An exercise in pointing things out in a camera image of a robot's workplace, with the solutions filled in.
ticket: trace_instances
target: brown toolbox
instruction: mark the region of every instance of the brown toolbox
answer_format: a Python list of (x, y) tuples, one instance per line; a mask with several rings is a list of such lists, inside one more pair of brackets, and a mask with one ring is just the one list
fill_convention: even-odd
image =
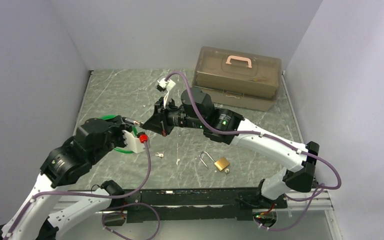
[(279, 58), (204, 46), (192, 85), (215, 103), (267, 111), (277, 100), (281, 72)]

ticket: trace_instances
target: pink handle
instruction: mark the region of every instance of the pink handle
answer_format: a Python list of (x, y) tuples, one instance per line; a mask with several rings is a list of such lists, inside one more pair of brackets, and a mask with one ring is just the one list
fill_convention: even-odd
[(244, 61), (244, 62), (248, 62), (248, 68), (253, 68), (252, 64), (251, 64), (251, 59), (247, 58), (247, 57), (242, 57), (242, 56), (235, 56), (235, 55), (230, 55), (228, 58), (227, 58), (227, 61), (226, 61), (226, 64), (232, 64), (231, 63), (231, 60), (234, 59), (234, 60), (238, 60), (238, 61)]

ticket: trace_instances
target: brass padlock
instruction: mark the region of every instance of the brass padlock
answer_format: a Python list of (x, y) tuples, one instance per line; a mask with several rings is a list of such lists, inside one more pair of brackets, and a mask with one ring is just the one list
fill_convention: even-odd
[(221, 172), (223, 171), (225, 168), (227, 168), (231, 163), (225, 158), (225, 157), (222, 157), (220, 158), (219, 160), (217, 161), (214, 161), (214, 159), (210, 156), (210, 154), (208, 154), (208, 152), (206, 151), (202, 151), (200, 154), (199, 154), (199, 159), (201, 159), (201, 162), (206, 166), (206, 168), (208, 168), (207, 164), (204, 162), (203, 158), (202, 158), (202, 154), (207, 154), (207, 156), (212, 160), (212, 162), (214, 163), (215, 167)]

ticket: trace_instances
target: wall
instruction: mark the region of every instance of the wall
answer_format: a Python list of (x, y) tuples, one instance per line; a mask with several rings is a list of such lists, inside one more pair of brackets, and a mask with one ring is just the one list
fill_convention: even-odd
[(194, 68), (202, 46), (288, 65), (322, 0), (51, 0), (89, 69)]
[(344, 239), (384, 239), (384, 1), (323, 1), (286, 84), (304, 139), (341, 173), (330, 194)]
[(0, 1), (0, 225), (73, 133), (87, 80), (49, 1)]

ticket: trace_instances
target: marble tabletop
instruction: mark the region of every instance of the marble tabletop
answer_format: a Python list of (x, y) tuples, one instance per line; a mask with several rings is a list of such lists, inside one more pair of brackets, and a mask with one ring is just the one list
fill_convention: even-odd
[[(154, 111), (154, 103), (163, 96), (156, 90), (156, 80), (178, 70), (186, 74), (189, 82), (193, 69), (110, 69), (95, 70), (89, 79), (89, 87), (80, 109), (79, 121), (104, 115), (121, 115), (145, 122)], [(179, 77), (171, 77), (177, 84), (173, 96), (176, 104), (185, 89)], [(231, 109), (263, 129), (285, 139), (301, 142), (290, 103), (282, 87), (277, 103), (267, 112), (216, 104)], [(146, 189), (168, 188), (222, 188), (256, 187), (261, 179), (269, 178), (281, 169), (272, 159), (243, 147), (212, 142), (201, 130), (175, 128), (169, 136), (145, 131), (150, 138), (152, 167)], [(208, 168), (198, 158), (207, 151), (215, 160), (225, 157), (229, 162), (229, 174), (219, 172), (210, 160)], [(155, 156), (163, 153), (164, 157)], [(82, 176), (71, 188), (89, 190), (94, 184), (107, 180), (116, 181), (124, 189), (134, 189), (147, 173), (147, 157), (139, 154), (121, 154), (112, 151), (91, 171)]]

